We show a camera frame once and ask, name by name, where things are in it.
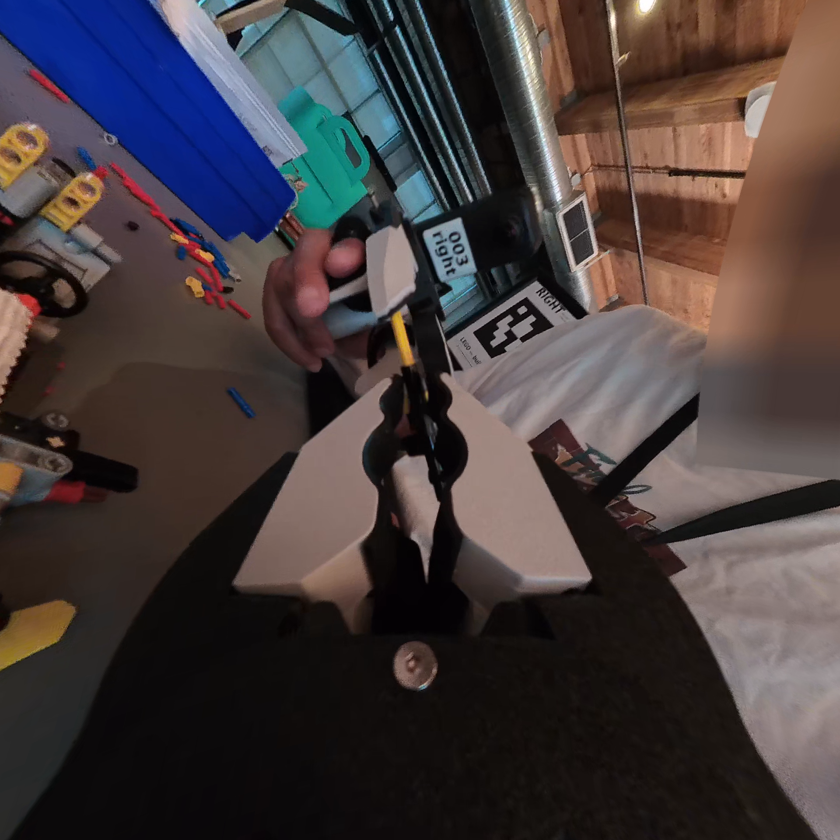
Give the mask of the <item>rusty ceiling pipe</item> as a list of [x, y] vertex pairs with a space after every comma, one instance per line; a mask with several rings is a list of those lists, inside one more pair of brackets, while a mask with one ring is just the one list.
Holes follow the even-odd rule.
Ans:
[[622, 53], [619, 48], [618, 44], [618, 37], [617, 37], [617, 26], [616, 26], [616, 8], [614, 1], [603, 1], [604, 6], [604, 15], [605, 15], [605, 26], [607, 31], [607, 37], [610, 46], [610, 56], [611, 56], [611, 66], [612, 66], [612, 77], [613, 77], [613, 86], [614, 86], [614, 93], [615, 93], [615, 102], [616, 102], [616, 120], [618, 126], [618, 132], [620, 135], [621, 141], [621, 148], [623, 154], [623, 164], [624, 164], [624, 171], [625, 171], [625, 180], [626, 180], [626, 188], [628, 199], [631, 205], [632, 210], [632, 217], [633, 217], [633, 231], [635, 236], [635, 245], [636, 245], [636, 254], [637, 254], [637, 263], [638, 263], [638, 270], [639, 270], [639, 281], [640, 287], [642, 292], [642, 299], [645, 306], [649, 306], [649, 294], [648, 294], [648, 279], [647, 279], [647, 268], [645, 264], [645, 257], [644, 257], [644, 242], [643, 242], [643, 235], [642, 235], [642, 227], [641, 227], [641, 220], [638, 210], [637, 204], [637, 194], [635, 189], [634, 183], [634, 168], [631, 159], [631, 153], [629, 148], [629, 140], [627, 137], [627, 121], [626, 121], [626, 113], [624, 107], [624, 99], [623, 99], [623, 84], [621, 79], [621, 68], [623, 66], [623, 58]]

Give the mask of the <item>wooden board on black arm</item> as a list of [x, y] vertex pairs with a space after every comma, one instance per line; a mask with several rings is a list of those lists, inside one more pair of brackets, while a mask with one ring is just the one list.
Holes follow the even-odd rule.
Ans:
[[265, 18], [280, 14], [287, 8], [313, 19], [341, 36], [357, 35], [360, 31], [353, 20], [317, 1], [238, 2], [216, 16], [215, 25], [223, 34], [231, 35]]

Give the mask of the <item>person's right hand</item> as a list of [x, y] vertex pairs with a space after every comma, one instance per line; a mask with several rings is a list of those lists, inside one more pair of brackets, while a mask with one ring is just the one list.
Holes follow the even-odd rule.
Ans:
[[264, 322], [273, 344], [291, 362], [318, 372], [323, 361], [334, 355], [366, 358], [368, 332], [335, 341], [322, 319], [329, 306], [328, 277], [352, 275], [364, 258], [359, 239], [334, 245], [329, 231], [310, 229], [292, 252], [270, 264], [262, 296]]

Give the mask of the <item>white printed t-shirt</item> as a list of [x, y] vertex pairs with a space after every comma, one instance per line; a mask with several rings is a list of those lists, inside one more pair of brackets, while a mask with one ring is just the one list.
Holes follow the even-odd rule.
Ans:
[[[455, 373], [584, 490], [700, 391], [707, 336], [652, 308], [593, 314]], [[635, 538], [814, 477], [697, 463], [697, 424], [607, 510]], [[838, 509], [653, 547], [698, 621], [773, 776], [820, 838], [839, 835]]]

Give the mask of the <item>partly built lego car chassis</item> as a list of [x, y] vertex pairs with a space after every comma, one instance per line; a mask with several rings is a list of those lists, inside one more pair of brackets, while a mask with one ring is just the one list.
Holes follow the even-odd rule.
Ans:
[[[49, 147], [47, 132], [35, 123], [14, 123], [2, 132], [2, 252], [30, 252], [55, 261], [79, 279], [89, 297], [98, 281], [121, 261], [121, 256], [83, 223], [103, 197], [106, 175], [101, 168], [75, 173], [67, 163], [50, 156]], [[7, 270], [13, 277], [43, 274], [36, 266], [20, 263]], [[65, 306], [72, 301], [64, 283], [56, 283], [56, 296]], [[52, 340], [60, 321], [67, 320], [42, 316], [36, 301], [34, 313], [7, 392], [31, 343]], [[1, 449], [2, 511], [44, 502], [99, 502], [117, 493], [64, 480], [72, 467], [69, 455], [85, 450], [79, 433], [61, 412], [31, 419], [2, 411]]]

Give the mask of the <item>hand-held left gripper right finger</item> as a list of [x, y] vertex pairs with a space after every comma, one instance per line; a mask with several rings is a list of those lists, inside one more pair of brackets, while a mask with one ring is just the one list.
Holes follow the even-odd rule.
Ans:
[[592, 574], [530, 446], [453, 375], [429, 395], [442, 469], [429, 583], [455, 627], [477, 635], [502, 603], [584, 590]]

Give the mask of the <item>wide metal ventilation duct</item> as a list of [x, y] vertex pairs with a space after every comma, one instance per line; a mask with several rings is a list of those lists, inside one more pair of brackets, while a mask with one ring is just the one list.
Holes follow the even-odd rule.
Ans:
[[596, 312], [589, 268], [572, 271], [555, 212], [575, 190], [554, 123], [536, 29], [524, 1], [470, 1], [479, 38], [558, 282]]

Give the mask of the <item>small black yellow lego assembly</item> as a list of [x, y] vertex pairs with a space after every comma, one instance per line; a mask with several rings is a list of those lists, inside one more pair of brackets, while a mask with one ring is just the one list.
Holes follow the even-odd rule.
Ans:
[[424, 374], [418, 364], [418, 355], [409, 340], [405, 320], [400, 311], [391, 316], [395, 346], [400, 357], [404, 387], [404, 417], [427, 465], [427, 475], [435, 496], [441, 499], [444, 482], [435, 451], [437, 427], [429, 413], [429, 397]]

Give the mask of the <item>pile of small lego pieces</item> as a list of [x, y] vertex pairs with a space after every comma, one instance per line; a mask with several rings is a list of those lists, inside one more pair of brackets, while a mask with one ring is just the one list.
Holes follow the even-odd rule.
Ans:
[[251, 312], [236, 298], [242, 278], [228, 264], [221, 250], [193, 225], [177, 217], [161, 217], [170, 231], [175, 256], [189, 265], [184, 286], [192, 296], [211, 308], [229, 310], [243, 320]]

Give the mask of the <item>black lego beam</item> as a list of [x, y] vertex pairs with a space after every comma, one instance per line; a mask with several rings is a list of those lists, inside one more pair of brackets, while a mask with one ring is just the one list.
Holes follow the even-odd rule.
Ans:
[[72, 467], [64, 480], [122, 494], [134, 492], [139, 486], [140, 473], [132, 465], [82, 450], [71, 453], [69, 458]]

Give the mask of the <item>red lego pin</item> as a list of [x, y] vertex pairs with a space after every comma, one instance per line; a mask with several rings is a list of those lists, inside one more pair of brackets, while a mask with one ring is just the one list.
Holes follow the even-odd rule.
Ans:
[[51, 96], [56, 98], [58, 101], [62, 103], [70, 103], [70, 97], [63, 92], [52, 80], [48, 79], [40, 70], [36, 68], [30, 68], [28, 70], [28, 75], [35, 81], [39, 86], [41, 86], [44, 90], [46, 90]]

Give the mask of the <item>teal plastic container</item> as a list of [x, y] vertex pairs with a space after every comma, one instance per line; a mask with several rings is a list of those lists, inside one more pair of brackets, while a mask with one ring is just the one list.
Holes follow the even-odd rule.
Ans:
[[307, 150], [280, 168], [297, 193], [293, 214], [304, 228], [330, 228], [368, 196], [371, 157], [351, 121], [295, 87], [279, 111]]

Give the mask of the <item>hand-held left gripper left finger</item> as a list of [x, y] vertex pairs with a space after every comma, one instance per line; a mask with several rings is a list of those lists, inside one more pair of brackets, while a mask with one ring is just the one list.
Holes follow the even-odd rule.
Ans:
[[401, 413], [401, 382], [383, 380], [356, 400], [294, 458], [233, 587], [240, 595], [294, 596], [329, 602], [353, 634], [365, 633], [372, 590], [363, 543], [375, 526], [379, 491], [364, 449]]

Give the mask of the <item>white paper bags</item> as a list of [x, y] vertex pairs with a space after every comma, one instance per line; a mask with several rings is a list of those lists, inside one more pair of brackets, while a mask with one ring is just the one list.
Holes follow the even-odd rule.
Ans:
[[304, 141], [198, 3], [151, 1], [150, 5], [275, 167], [307, 152]]

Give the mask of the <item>white ceiling device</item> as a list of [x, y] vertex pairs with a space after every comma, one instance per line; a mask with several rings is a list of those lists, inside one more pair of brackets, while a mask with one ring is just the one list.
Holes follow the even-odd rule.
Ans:
[[776, 81], [771, 81], [749, 92], [743, 107], [743, 128], [748, 138], [758, 138], [775, 85]]

